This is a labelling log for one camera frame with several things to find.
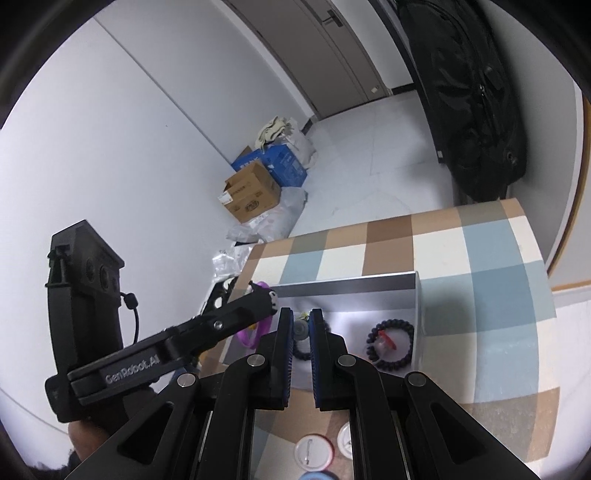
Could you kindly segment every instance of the blue box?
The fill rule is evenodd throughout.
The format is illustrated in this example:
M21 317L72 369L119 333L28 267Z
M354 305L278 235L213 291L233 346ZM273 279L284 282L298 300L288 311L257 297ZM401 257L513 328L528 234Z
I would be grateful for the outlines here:
M261 160L280 187L301 187L308 176L287 145L273 145L264 152L258 149L243 155L232 163L232 168L239 171L257 159Z

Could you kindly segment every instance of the grey door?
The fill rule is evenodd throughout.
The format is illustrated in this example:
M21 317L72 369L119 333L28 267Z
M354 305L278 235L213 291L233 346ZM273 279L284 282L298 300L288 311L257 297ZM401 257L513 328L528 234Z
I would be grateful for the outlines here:
M283 64L319 118L386 95L358 39L327 0L226 1Z

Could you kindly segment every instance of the purple bracelet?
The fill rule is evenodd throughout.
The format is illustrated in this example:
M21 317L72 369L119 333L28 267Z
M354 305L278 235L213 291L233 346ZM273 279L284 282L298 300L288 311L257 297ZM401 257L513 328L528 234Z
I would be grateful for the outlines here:
M269 288L269 285L267 285L263 281L256 282L256 284L263 288ZM271 330L272 321L273 316L271 315L266 319L262 319L260 322L258 322L256 324L255 333L252 338L248 333L248 328L240 330L240 332L236 334L236 337L238 338L238 340L240 340L240 343L243 344L245 347L255 349L258 346L258 342L261 339L261 337L269 333L269 330Z

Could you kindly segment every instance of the checkered tablecloth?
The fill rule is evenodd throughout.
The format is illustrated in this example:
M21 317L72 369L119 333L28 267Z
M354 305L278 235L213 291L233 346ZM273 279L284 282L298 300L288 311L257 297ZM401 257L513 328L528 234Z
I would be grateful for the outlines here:
M250 280L274 286L407 271L421 279L420 370L521 460L539 465L550 450L560 398L556 313L540 250L516 200L257 245L232 298ZM208 352L203 374L223 371L231 346L229 340ZM296 480L302 471L293 461L295 442L322 433L336 445L346 421L346 414L315 410L304 391L292 392L286 412L259 412L254 478ZM337 452L331 469L341 480L352 478L351 467Z

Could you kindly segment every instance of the zipper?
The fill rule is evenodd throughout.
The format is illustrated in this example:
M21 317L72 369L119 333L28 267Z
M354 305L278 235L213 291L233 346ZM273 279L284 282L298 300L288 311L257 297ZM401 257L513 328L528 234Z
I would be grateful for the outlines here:
M472 47L472 43L470 43L470 41L469 41L469 37L468 37L468 34L466 33L466 30L464 29L463 25L457 19L455 19L449 12L445 11L439 5L429 2L428 0L415 0L415 2L429 5L432 9L434 9L435 11L439 12L440 14L442 14L446 18L448 18L455 25L456 29L462 33L462 35L464 37L464 42L462 42L462 49L464 49L465 53L467 53L466 48L465 48L465 44L468 44L471 51L472 51L472 57L475 60L478 59L478 55L476 54L475 49ZM491 132L493 133L494 140L497 141L499 139L499 137L501 136L501 132L499 129L498 121L496 119L496 115L493 111L492 102L488 98L488 95L486 92L486 87L484 85L486 82L486 79L484 76L483 68L480 68L480 65L478 65L478 66L479 66L479 68L476 69L476 71L478 72L478 78L476 78L477 75L474 72L471 72L472 79L478 80L475 83L478 84L478 90L480 93L480 98L482 99L482 106L483 106L483 110L485 111L486 120L491 128Z

